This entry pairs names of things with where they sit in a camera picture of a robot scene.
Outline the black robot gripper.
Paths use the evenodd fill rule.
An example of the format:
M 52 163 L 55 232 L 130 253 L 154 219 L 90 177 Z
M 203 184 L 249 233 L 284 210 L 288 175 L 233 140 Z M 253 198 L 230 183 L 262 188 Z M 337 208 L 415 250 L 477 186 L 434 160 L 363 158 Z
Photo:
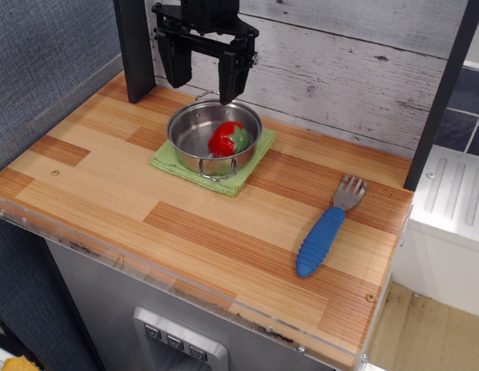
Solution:
M 160 2 L 152 6 L 155 38 L 166 79 L 179 88 L 192 79 L 192 51 L 219 58 L 219 101 L 229 104 L 244 92 L 256 63 L 259 31 L 239 18 L 238 1 Z

